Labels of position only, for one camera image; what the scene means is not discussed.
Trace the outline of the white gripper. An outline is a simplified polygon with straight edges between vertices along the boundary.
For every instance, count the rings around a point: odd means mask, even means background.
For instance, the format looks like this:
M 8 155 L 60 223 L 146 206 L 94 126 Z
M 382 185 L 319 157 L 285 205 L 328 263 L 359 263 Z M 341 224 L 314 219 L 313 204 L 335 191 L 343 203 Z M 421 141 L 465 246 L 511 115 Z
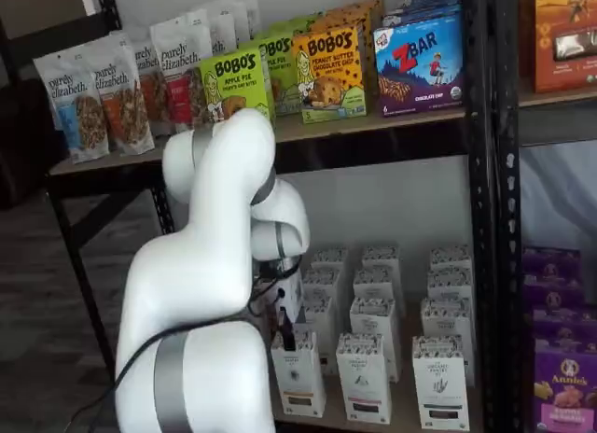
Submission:
M 273 306 L 276 317 L 279 317 L 282 313 L 285 313 L 287 317 L 278 326 L 278 331 L 281 334 L 284 349 L 288 352 L 294 352 L 297 347 L 292 324 L 303 324 L 305 322 L 301 271 L 297 270 L 288 278 L 277 283 L 274 288 Z

